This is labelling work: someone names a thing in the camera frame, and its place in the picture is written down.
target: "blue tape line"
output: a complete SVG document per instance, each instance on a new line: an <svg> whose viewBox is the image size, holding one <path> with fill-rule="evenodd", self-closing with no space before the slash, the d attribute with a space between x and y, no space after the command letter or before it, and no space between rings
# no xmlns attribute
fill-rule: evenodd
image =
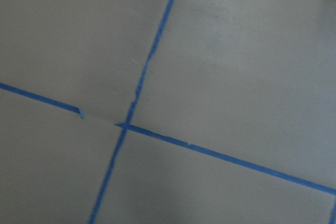
<svg viewBox="0 0 336 224"><path fill-rule="evenodd" d="M6 84L1 83L1 82L0 82L0 88L4 89L4 90L7 90L7 91L10 91L10 92L13 92L13 93L16 93L16 94L23 95L24 97L28 97L28 98L31 98L31 99L34 99L34 100L37 100L37 101L40 101L40 102L48 103L50 105L53 105L53 106L71 111L71 112L75 112L75 113L79 114L81 118L84 118L83 112L78 107L75 107L75 106L72 106L72 105L69 105L69 104L66 104L66 103L63 103L63 102L55 101L53 99L43 97L41 95L34 94L34 93L31 93L31 92L28 92L28 91L25 91L25 90L22 90L22 89L14 88L12 86L6 85Z"/></svg>
<svg viewBox="0 0 336 224"><path fill-rule="evenodd" d="M329 224L334 224L335 220L336 220L336 200L335 200L335 203L334 203L334 207L332 208L332 213L331 213L331 218L330 218Z"/></svg>
<svg viewBox="0 0 336 224"><path fill-rule="evenodd" d="M125 127L127 127L128 130L130 130L130 131L134 131L134 132L138 132L140 134L146 135L146 136L154 137L154 138L163 140L163 141L171 143L171 144L175 144L175 145L178 145L178 146L181 146L181 147L184 147L184 148L196 151L196 152L203 153L205 155L216 157L216 158L219 158L219 159L222 159L222 160L228 161L230 163L234 163L234 164L237 164L237 165L240 165L240 166L252 169L252 170L257 170L258 172L261 172L261 173L266 173L268 175L275 176L275 177L278 177L278 178L281 178L281 179L284 179L284 180L287 180L287 181L291 181L291 182L294 182L294 183L299 184L299 185L307 186L307 187L310 187L312 189L322 191L324 193L336 195L336 189L333 189L333 188L330 188L330 187L327 187L327 186L323 186L323 185L320 185L320 184L317 184L317 183L314 183L314 182L311 182L311 181L308 181L308 180L305 180L305 179L294 177L294 176L291 176L289 174L282 173L282 172L279 172L277 170L266 168L264 166L260 166L260 165L257 165L257 164L253 164L251 162L244 161L244 160L241 160L241 159L238 159L238 158L235 158L235 157L231 157L231 156L228 156L228 155L225 155L225 154L222 154L222 153L214 152L212 150L203 148L203 147L198 146L198 145L189 144L187 142L183 142L181 140L178 140L178 139L175 139L175 138L172 138L172 137L169 137L169 136L163 136L163 135L157 134L155 132L152 132L152 131L149 131L149 130L146 130L146 129L143 129L143 128L140 128L140 127L137 127L137 126L134 126L134 125L126 125L124 123L118 123L118 124L116 124L116 126L122 127L123 129Z"/></svg>
<svg viewBox="0 0 336 224"><path fill-rule="evenodd" d="M165 27L165 24L167 22L167 19L169 17L169 13L171 11L173 2L174 2L174 0L168 0L167 6L166 6L166 8L164 10L164 13L162 15L162 19L161 19L159 27L157 29L157 32L156 32L151 50L148 54L146 63L145 63L144 68L142 70L142 73L141 73L141 76L140 76L140 79L139 79L139 82L138 82L138 86L136 87L135 99L130 105L130 108L129 108L129 111L128 111L128 114L127 114L127 117L126 117L125 125L129 125L131 123L132 118L133 118L133 114L134 114L135 108L137 107L138 100L139 100L139 97L140 97L140 93L141 93L141 90L142 90L142 87L143 87L143 84L144 84L144 81L145 81L145 77L146 77L146 73L147 73L147 70L148 70L148 67L149 67L149 63L150 63L151 59L153 58L153 56L156 52L157 46L160 42L160 38L161 38L161 35L162 35L162 32L163 32L163 29ZM122 131L119 135L116 148L114 149L114 152L113 152L113 155L111 157L109 166L108 166L107 171L105 173L105 176L104 176L102 185L100 187L95 205L94 205L93 210L92 210L92 213L90 215L90 219L88 221L88 224L94 224L94 222L96 220L97 213L99 211L99 208L101 206L101 202L102 202L104 194L106 192L108 182L111 178L111 175L112 175L112 172L113 172L113 169L114 169L114 165L116 163L117 155L118 155L118 153L120 151L120 148L121 148L121 146L124 142L124 139L126 137L127 130L128 130L127 127L123 127L123 129L122 129Z"/></svg>

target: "drywall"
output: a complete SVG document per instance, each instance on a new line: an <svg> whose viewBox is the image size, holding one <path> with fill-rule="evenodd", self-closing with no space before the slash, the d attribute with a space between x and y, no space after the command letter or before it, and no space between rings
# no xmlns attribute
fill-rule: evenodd
<svg viewBox="0 0 336 224"><path fill-rule="evenodd" d="M167 0L1 0L5 223L87 222ZM176 0L132 124L335 187L334 0ZM128 132L97 223L328 223L334 197Z"/></svg>

